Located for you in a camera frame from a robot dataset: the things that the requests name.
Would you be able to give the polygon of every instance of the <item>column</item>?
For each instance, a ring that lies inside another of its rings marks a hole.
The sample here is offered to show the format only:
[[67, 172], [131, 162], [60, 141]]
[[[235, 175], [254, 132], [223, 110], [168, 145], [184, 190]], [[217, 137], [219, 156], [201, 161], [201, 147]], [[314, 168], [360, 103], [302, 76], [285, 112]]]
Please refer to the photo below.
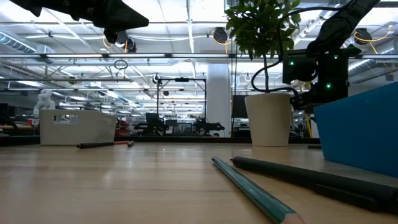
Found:
[[224, 131], [221, 138], [230, 138], [231, 132], [231, 75], [228, 64], [209, 64], [207, 71], [207, 119], [209, 123], [220, 123]]

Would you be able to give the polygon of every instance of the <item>table surface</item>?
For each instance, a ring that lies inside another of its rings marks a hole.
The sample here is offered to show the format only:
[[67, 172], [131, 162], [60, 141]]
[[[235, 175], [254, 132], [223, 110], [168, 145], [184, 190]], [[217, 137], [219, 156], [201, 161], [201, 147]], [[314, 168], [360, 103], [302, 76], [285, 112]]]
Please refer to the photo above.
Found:
[[[0, 222], [271, 223], [211, 161], [278, 162], [398, 187], [398, 179], [325, 161], [305, 146], [136, 143], [96, 149], [0, 147]], [[310, 190], [240, 170], [306, 223], [398, 223]]]

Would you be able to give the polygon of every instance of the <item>blue container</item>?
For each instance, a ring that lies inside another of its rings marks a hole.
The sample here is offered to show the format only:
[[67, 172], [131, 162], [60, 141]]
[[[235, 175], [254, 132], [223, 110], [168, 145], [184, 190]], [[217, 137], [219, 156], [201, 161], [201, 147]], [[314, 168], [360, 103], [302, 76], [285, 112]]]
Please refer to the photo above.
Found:
[[398, 82], [315, 108], [330, 161], [398, 177]]

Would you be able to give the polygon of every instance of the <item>plant stem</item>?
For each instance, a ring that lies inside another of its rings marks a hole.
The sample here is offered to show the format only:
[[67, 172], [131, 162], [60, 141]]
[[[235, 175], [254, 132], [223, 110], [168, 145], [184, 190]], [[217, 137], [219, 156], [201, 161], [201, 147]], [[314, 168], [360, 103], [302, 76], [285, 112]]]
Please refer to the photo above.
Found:
[[266, 93], [270, 93], [269, 91], [269, 75], [268, 75], [268, 69], [267, 69], [267, 55], [264, 54], [264, 73], [266, 74]]

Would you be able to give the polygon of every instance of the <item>white robot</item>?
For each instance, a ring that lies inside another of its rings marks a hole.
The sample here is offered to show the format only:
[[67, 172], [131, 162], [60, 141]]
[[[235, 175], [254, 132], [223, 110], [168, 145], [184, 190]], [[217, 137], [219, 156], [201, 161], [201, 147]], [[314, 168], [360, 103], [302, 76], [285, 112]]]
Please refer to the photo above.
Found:
[[38, 102], [33, 110], [33, 116], [39, 118], [39, 110], [55, 110], [55, 102], [51, 100], [52, 91], [42, 90], [38, 95]]

